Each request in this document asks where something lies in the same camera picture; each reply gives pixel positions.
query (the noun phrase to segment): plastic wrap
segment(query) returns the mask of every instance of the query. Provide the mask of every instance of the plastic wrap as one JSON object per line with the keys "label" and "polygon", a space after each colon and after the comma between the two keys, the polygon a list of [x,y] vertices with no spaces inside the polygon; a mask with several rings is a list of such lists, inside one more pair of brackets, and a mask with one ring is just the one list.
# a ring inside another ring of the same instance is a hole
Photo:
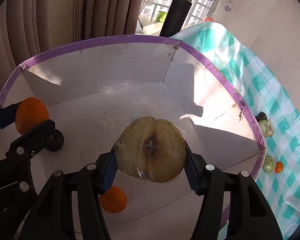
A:
{"label": "plastic wrap", "polygon": [[121,171],[153,182],[174,179],[186,159],[180,129],[165,119],[151,116],[131,123],[116,141],[115,152]]}

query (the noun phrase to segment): tablecloth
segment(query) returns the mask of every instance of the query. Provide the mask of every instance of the tablecloth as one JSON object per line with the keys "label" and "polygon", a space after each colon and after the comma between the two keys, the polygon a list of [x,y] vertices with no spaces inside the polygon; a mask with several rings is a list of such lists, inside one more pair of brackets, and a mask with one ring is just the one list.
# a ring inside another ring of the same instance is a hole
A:
{"label": "tablecloth", "polygon": [[261,171],[256,183],[277,219],[283,238],[288,239],[300,224],[298,110],[271,70],[223,25],[206,22],[186,28],[172,38],[201,52],[232,83],[253,114],[262,111],[271,120],[274,134],[265,138],[267,154],[282,161],[284,169],[270,175]]}

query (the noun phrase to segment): wheel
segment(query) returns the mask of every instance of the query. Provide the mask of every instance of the wheel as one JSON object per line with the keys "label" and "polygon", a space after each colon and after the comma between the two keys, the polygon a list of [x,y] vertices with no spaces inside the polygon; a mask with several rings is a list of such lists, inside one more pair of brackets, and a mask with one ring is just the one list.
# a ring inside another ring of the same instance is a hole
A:
{"label": "wheel", "polygon": [[62,132],[55,129],[52,135],[43,139],[44,148],[50,152],[57,152],[60,150],[65,142]]}

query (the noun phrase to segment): dark round object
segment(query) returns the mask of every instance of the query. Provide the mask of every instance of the dark round object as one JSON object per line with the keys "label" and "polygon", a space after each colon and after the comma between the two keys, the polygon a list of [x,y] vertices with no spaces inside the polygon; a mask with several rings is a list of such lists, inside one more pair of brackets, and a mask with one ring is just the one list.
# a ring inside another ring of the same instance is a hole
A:
{"label": "dark round object", "polygon": [[65,142],[62,132],[55,129],[52,135],[43,139],[44,148],[50,152],[57,152],[60,150]]}
{"label": "dark round object", "polygon": [[267,120],[267,115],[264,112],[260,112],[259,118],[260,120]]}

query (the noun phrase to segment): small orange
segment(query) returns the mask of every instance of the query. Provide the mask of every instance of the small orange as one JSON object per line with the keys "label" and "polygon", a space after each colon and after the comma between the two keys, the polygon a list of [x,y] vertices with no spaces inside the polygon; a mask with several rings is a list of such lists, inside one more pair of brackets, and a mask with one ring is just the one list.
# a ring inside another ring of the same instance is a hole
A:
{"label": "small orange", "polygon": [[100,204],[109,213],[119,213],[127,207],[127,197],[116,186],[112,186],[104,195],[99,196]]}
{"label": "small orange", "polygon": [[283,163],[282,162],[277,162],[275,164],[274,172],[275,173],[280,173],[282,170],[283,170]]}
{"label": "small orange", "polygon": [[49,112],[45,104],[38,98],[30,97],[23,100],[18,106],[15,125],[17,131],[24,135],[48,119]]}

